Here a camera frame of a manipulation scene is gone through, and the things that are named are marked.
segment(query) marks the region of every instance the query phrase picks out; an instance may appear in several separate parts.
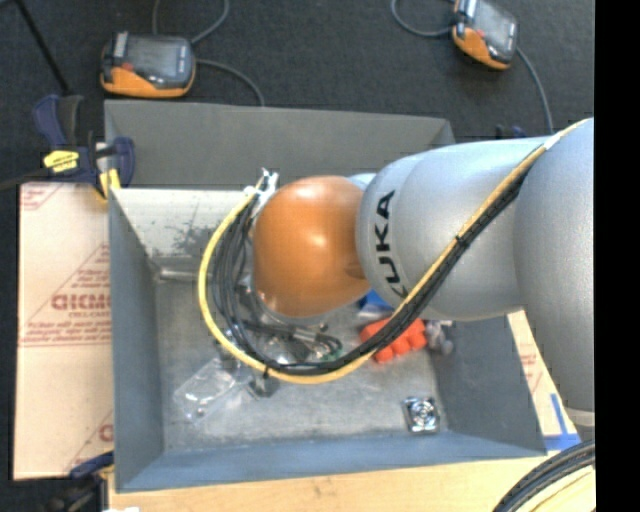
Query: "gray bin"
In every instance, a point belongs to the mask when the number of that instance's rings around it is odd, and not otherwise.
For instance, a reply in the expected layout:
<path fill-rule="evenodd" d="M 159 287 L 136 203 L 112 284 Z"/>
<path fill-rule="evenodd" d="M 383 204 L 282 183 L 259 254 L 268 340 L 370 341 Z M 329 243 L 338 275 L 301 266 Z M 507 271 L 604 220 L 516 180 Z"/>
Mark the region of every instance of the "gray bin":
<path fill-rule="evenodd" d="M 107 102 L 106 120 L 108 137 L 136 144 L 135 184 L 151 185 L 110 201 L 118 491 L 544 453 L 504 318 L 455 324 L 449 356 L 421 350 L 329 384 L 283 384 L 271 398 L 223 407 L 197 424 L 173 400 L 214 353 L 193 281 L 202 247 L 259 168 L 277 170 L 285 182 L 375 172 L 452 143 L 446 121 L 137 101 Z M 155 136 L 154 126 L 161 127 Z M 345 308 L 335 325 L 351 315 Z M 436 399 L 439 433 L 408 431 L 402 401 L 409 396 Z"/>

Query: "orange toy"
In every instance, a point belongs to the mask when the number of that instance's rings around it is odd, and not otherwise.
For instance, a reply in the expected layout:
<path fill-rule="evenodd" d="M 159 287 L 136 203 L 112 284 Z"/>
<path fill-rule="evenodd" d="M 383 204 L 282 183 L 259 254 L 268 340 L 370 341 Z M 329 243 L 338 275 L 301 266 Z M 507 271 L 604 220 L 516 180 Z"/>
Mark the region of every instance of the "orange toy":
<path fill-rule="evenodd" d="M 362 331 L 360 331 L 360 340 L 362 342 L 367 341 L 371 336 L 382 329 L 387 322 L 388 318 L 379 320 L 372 324 L 367 325 Z M 379 350 L 373 355 L 373 358 L 378 363 L 385 363 L 390 361 L 395 356 L 401 356 L 410 352 L 411 350 L 418 350 L 427 345 L 427 335 L 424 330 L 424 322 L 418 318 L 407 327 L 407 329 L 398 336 L 391 345 Z"/>

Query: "metal nut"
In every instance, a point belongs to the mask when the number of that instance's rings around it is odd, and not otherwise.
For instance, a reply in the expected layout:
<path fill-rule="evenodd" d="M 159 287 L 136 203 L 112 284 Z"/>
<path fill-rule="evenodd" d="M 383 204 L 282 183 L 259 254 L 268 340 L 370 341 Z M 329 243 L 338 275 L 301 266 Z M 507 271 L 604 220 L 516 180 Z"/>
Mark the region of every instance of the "metal nut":
<path fill-rule="evenodd" d="M 409 397 L 403 402 L 409 431 L 415 434 L 435 434 L 440 430 L 440 413 L 433 398 Z"/>

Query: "clear plastic bag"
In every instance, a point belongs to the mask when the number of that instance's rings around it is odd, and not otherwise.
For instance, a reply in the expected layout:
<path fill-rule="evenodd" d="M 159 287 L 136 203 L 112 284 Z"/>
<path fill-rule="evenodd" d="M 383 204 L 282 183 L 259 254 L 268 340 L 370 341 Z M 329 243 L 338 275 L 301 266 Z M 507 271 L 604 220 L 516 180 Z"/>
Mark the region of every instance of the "clear plastic bag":
<path fill-rule="evenodd" d="M 239 391 L 253 379 L 251 370 L 233 358 L 215 356 L 173 394 L 174 402 L 191 423 L 199 423 L 222 407 L 234 407 Z"/>

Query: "yellow cable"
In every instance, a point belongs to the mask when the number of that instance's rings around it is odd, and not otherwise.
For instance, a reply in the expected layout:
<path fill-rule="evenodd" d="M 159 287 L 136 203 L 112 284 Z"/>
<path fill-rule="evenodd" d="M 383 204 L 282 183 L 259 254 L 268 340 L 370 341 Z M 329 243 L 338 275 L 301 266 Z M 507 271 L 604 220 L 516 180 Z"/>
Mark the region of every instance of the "yellow cable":
<path fill-rule="evenodd" d="M 466 234 L 466 232 L 473 225 L 475 220 L 483 215 L 487 209 L 491 206 L 491 204 L 495 201 L 495 199 L 502 194 L 516 179 L 518 179 L 526 169 L 528 169 L 533 162 L 535 162 L 540 155 L 545 153 L 553 144 L 555 144 L 558 140 L 564 137 L 567 133 L 577 128 L 579 125 L 584 123 L 585 121 L 581 121 L 565 130 L 558 132 L 556 135 L 547 139 L 543 144 L 534 149 L 527 157 L 525 157 L 520 164 L 518 164 L 508 175 L 504 178 L 500 184 L 491 192 L 491 194 L 487 197 L 487 199 L 482 203 L 482 205 L 476 210 L 476 212 L 465 222 L 460 231 L 458 231 L 457 236 L 454 237 L 451 242 L 447 245 L 447 247 L 442 251 L 440 256 L 434 261 L 434 263 L 429 267 L 424 276 L 418 281 L 418 283 L 413 287 L 409 295 L 404 299 L 404 301 L 396 308 L 393 312 L 391 318 L 394 318 L 404 306 L 406 306 L 409 302 L 411 302 L 418 292 L 422 289 L 422 287 L 427 283 L 427 281 L 433 276 L 436 270 L 440 267 L 442 262 L 449 256 L 451 251 L 455 248 L 458 243 L 457 237 L 462 237 Z M 218 340 L 220 345 L 222 345 L 231 355 L 233 355 L 236 359 L 242 361 L 246 365 L 258 370 L 261 373 L 268 372 L 270 376 L 276 377 L 280 380 L 286 382 L 292 382 L 295 384 L 321 384 L 325 382 L 330 382 L 358 369 L 362 366 L 371 356 L 376 352 L 375 350 L 371 350 L 369 352 L 364 353 L 357 359 L 352 362 L 346 364 L 341 368 L 337 368 L 336 370 L 329 371 L 322 375 L 290 375 L 288 373 L 280 372 L 278 370 L 272 369 L 265 365 L 264 363 L 258 361 L 257 359 L 251 357 L 249 354 L 238 348 L 232 341 L 230 341 L 225 334 L 220 330 L 215 320 L 213 319 L 213 315 L 211 314 L 211 310 L 209 308 L 209 303 L 207 300 L 207 270 L 209 268 L 209 264 L 211 262 L 211 257 L 213 256 L 213 252 L 218 245 L 218 242 L 224 235 L 225 231 L 229 227 L 229 225 L 234 221 L 234 219 L 240 215 L 240 213 L 248 207 L 249 203 L 251 203 L 252 199 L 258 193 L 257 189 L 260 186 L 264 178 L 256 185 L 256 188 L 253 189 L 253 192 L 249 193 L 245 199 L 243 199 L 238 205 L 236 205 L 229 215 L 225 217 L 225 219 L 220 223 L 218 228 L 215 230 L 205 251 L 202 255 L 202 260 L 200 263 L 200 270 L 198 272 L 198 301 L 200 304 L 200 311 L 202 312 L 202 317 L 204 318 L 207 327 L 211 331 L 211 333 Z"/>
<path fill-rule="evenodd" d="M 576 129 L 578 126 L 580 126 L 581 124 L 583 124 L 586 121 L 587 120 L 585 119 L 585 120 L 580 121 L 580 122 L 578 122 L 576 124 L 573 124 L 573 125 L 569 126 L 568 128 L 565 128 L 564 130 L 558 132 L 557 134 L 555 134 L 554 136 L 550 137 L 549 139 L 547 139 L 543 144 L 541 144 L 536 149 L 531 151 L 524 158 L 524 160 L 522 160 L 500 182 L 500 184 L 491 192 L 491 194 L 489 194 L 487 199 L 475 211 L 475 213 L 473 215 L 471 215 L 471 217 L 469 217 L 469 219 L 463 224 L 463 226 L 460 229 L 460 231 L 458 231 L 456 236 L 451 240 L 451 242 L 449 242 L 449 244 L 445 247 L 444 251 L 442 251 L 440 253 L 440 256 L 438 256 L 436 261 L 433 262 L 431 267 L 429 267 L 429 269 L 422 276 L 420 281 L 418 281 L 418 283 L 412 288 L 412 290 L 409 293 L 409 295 L 407 295 L 407 297 L 405 297 L 404 301 L 402 301 L 402 304 L 400 304 L 400 306 L 398 306 L 398 308 L 396 308 L 396 310 L 393 312 L 393 315 L 391 316 L 391 318 L 395 317 L 397 315 L 397 313 L 402 309 L 402 307 L 404 307 L 406 304 L 408 304 L 409 302 L 411 302 L 415 298 L 415 296 L 422 289 L 422 287 L 427 283 L 427 281 L 429 279 L 431 279 L 431 277 L 433 276 L 435 271 L 440 267 L 442 262 L 449 256 L 449 254 L 451 254 L 451 251 L 453 251 L 453 249 L 455 249 L 456 245 L 458 244 L 457 238 L 458 237 L 461 238 L 467 233 L 467 231 L 471 228 L 471 226 L 476 221 L 476 219 L 478 219 L 482 215 L 484 215 L 484 213 L 487 211 L 487 209 L 500 196 L 500 194 L 502 194 L 515 180 L 517 180 L 522 175 L 522 173 L 524 171 L 526 171 L 531 165 L 533 165 L 533 163 L 538 158 L 540 158 L 540 156 L 542 154 L 544 154 L 546 151 L 548 151 L 551 148 L 551 146 L 553 146 L 558 140 L 560 140 L 566 134 L 568 134 L 569 132 L 573 131 L 574 129 Z"/>
<path fill-rule="evenodd" d="M 213 256 L 213 252 L 218 245 L 220 238 L 225 233 L 229 225 L 233 222 L 233 220 L 240 215 L 240 213 L 249 205 L 253 197 L 256 195 L 256 191 L 249 194 L 241 203 L 236 205 L 229 215 L 220 223 L 216 231 L 213 233 L 213 236 L 209 240 L 207 247 L 205 248 L 204 254 L 202 255 L 202 261 L 200 263 L 200 270 L 198 272 L 198 301 L 200 304 L 200 311 L 202 312 L 202 316 L 204 318 L 205 323 L 209 327 L 211 333 L 215 336 L 218 342 L 235 358 L 239 359 L 243 363 L 249 365 L 250 367 L 258 370 L 259 372 L 268 371 L 270 376 L 276 377 L 280 380 L 284 380 L 287 382 L 293 382 L 296 384 L 320 384 L 323 382 L 329 382 L 331 380 L 339 379 L 344 375 L 351 373 L 356 368 L 361 366 L 369 357 L 361 357 L 356 359 L 355 361 L 345 365 L 342 368 L 339 368 L 331 373 L 323 374 L 323 375 L 289 375 L 287 373 L 279 372 L 277 370 L 273 370 L 268 368 L 264 363 L 254 359 L 246 352 L 242 351 L 238 348 L 233 342 L 231 342 L 224 333 L 220 330 L 215 320 L 213 319 L 213 315 L 211 314 L 211 310 L 209 308 L 209 303 L 207 300 L 207 270 L 209 268 L 209 263 L 211 261 L 211 257 Z"/>

